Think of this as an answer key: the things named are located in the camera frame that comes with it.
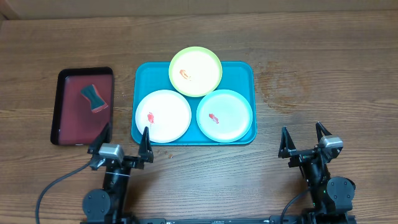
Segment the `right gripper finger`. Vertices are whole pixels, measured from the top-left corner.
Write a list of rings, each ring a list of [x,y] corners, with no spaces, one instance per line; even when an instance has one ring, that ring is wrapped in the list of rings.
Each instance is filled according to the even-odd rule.
[[[316,127],[316,132],[317,132],[317,139],[318,142],[321,141],[321,138],[323,138],[324,136],[331,136],[331,132],[329,132],[326,127],[324,127],[324,125],[321,124],[320,121],[318,121],[315,125]]]
[[[296,147],[294,145],[294,142],[293,142],[287,128],[284,126],[282,128],[282,132],[281,132],[281,140],[280,140],[280,148],[279,148],[278,157],[279,158],[291,157],[295,151],[296,151]]]

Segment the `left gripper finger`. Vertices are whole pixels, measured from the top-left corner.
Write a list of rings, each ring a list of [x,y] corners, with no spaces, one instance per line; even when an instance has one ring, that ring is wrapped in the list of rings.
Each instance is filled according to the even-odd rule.
[[[144,128],[142,134],[142,139],[139,146],[139,156],[144,162],[153,163],[154,155],[149,139],[149,128],[147,126]]]
[[[87,153],[98,154],[103,143],[110,143],[111,141],[111,125],[107,123],[102,131],[97,135],[94,141],[89,145]]]

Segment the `green and orange sponge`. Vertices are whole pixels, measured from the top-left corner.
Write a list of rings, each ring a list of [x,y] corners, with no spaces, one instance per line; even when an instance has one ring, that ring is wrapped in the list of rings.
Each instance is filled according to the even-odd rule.
[[[90,103],[92,113],[98,113],[108,107],[94,84],[87,85],[80,91],[81,95]]]

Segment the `white plate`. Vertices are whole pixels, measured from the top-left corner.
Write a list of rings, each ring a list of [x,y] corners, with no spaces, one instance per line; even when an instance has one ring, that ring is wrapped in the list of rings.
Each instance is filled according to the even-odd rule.
[[[157,90],[145,96],[137,106],[134,120],[142,134],[149,128],[149,139],[169,143],[182,137],[192,119],[188,101],[172,90]]]

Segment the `yellow-green plate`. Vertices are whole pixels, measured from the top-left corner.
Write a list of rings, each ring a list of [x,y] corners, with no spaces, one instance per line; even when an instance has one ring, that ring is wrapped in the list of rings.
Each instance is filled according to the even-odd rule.
[[[169,79],[181,94],[201,97],[217,88],[223,76],[220,59],[204,47],[187,47],[170,61]]]

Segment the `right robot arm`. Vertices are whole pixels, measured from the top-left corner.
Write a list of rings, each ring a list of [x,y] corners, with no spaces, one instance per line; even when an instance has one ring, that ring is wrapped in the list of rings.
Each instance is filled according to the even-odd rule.
[[[327,164],[336,159],[343,149],[343,140],[329,132],[324,125],[316,125],[318,143],[312,149],[299,151],[286,127],[282,128],[278,157],[288,158],[290,168],[298,167],[307,183],[307,190],[294,197],[272,223],[302,224],[355,224],[348,212],[353,209],[355,183],[346,177],[332,177]],[[298,199],[310,194],[313,207],[304,208],[300,215],[286,215],[288,208]]]

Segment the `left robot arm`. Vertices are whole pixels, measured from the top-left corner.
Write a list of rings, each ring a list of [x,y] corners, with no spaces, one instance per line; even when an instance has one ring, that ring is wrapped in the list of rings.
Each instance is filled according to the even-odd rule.
[[[154,160],[149,128],[144,128],[137,157],[126,156],[119,144],[111,144],[110,132],[111,126],[106,124],[88,148],[92,155],[88,166],[92,170],[100,167],[106,170],[102,188],[89,191],[83,198],[84,223],[139,223],[138,218],[124,209],[131,170],[143,169]]]

